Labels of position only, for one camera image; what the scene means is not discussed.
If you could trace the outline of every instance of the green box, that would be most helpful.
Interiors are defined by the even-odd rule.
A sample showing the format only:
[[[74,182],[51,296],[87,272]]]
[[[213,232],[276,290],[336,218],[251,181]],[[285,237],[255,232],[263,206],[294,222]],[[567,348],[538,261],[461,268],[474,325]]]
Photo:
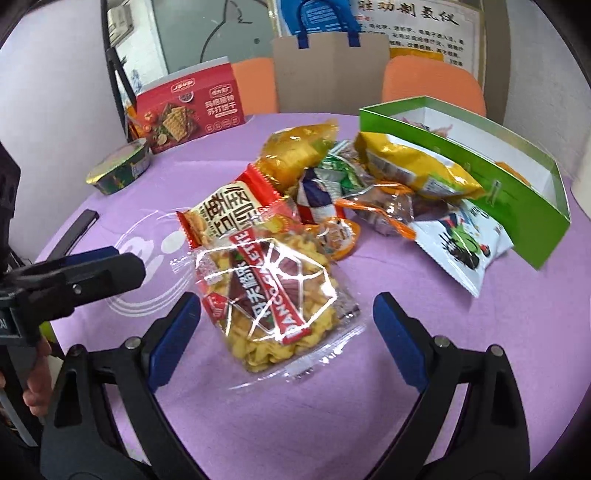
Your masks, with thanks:
[[[452,125],[447,139],[430,129]],[[359,111],[360,130],[390,134],[461,165],[487,192],[475,200],[509,233],[514,250],[540,269],[570,226],[570,210],[556,161],[502,125],[431,97],[381,103]],[[503,161],[531,187],[498,167]]]

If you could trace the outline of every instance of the red cracker box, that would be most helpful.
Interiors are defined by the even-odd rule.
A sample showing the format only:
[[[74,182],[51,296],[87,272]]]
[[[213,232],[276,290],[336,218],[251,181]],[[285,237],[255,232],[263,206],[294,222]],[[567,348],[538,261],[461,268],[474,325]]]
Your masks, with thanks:
[[[154,153],[244,123],[228,57],[168,75],[138,95],[137,118]]]

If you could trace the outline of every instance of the metal screw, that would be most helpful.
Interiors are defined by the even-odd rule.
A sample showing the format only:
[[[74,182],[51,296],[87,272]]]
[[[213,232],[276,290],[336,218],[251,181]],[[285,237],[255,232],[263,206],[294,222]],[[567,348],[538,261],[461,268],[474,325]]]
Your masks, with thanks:
[[[451,343],[449,341],[449,338],[447,338],[444,335],[436,335],[434,340],[435,340],[435,345],[437,345],[438,347],[441,347],[441,348],[447,348],[447,347],[449,347],[449,344]]]
[[[505,352],[503,351],[503,349],[499,345],[492,345],[491,346],[491,353],[494,356],[503,356],[503,354]]]
[[[139,337],[129,337],[125,341],[125,348],[127,348],[127,350],[135,350],[141,344],[142,344],[142,339],[141,338],[139,338]]]
[[[72,345],[72,347],[70,347],[70,350],[68,351],[68,355],[78,356],[82,353],[82,348],[82,345]]]

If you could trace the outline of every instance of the green cartoon character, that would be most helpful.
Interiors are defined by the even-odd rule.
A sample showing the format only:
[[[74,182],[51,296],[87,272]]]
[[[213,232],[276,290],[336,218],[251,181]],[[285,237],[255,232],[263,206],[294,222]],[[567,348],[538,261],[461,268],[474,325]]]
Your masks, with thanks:
[[[457,213],[450,213],[447,217],[439,220],[445,227],[446,235],[440,235],[443,240],[443,247],[451,255],[471,270],[478,268],[480,263],[479,253],[490,257],[491,249],[488,245],[479,244],[474,237],[464,228],[464,219],[458,217]]]

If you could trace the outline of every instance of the purple table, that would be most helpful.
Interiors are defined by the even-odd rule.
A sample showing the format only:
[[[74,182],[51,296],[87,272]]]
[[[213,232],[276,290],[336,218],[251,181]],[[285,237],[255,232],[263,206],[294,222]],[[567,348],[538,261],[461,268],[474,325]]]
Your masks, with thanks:
[[[357,117],[338,117],[340,138],[352,138]],[[90,208],[100,219],[75,251],[107,245],[134,251],[146,263],[148,277],[136,292],[54,322],[64,350],[75,343],[91,351],[116,347],[165,315],[192,285],[189,270],[174,273],[170,266],[187,252],[170,212],[199,203],[233,180],[272,132],[327,118],[254,117],[244,126],[164,152],[130,187],[85,201],[40,259]],[[562,434],[591,381],[591,222],[576,202],[571,209],[572,226],[541,271],[511,251],[487,270],[479,299],[412,242],[368,228],[355,254],[340,263],[362,304],[390,291],[432,335],[447,335],[463,348],[486,349],[492,343],[505,348],[524,403],[532,466]],[[362,479],[417,398],[373,324],[340,358],[299,385],[230,394],[224,387],[234,367],[204,314],[173,379],[157,393],[181,441],[212,480]],[[463,398],[456,397],[432,459],[443,454],[450,439]],[[114,403],[124,441],[141,456],[121,404]]]

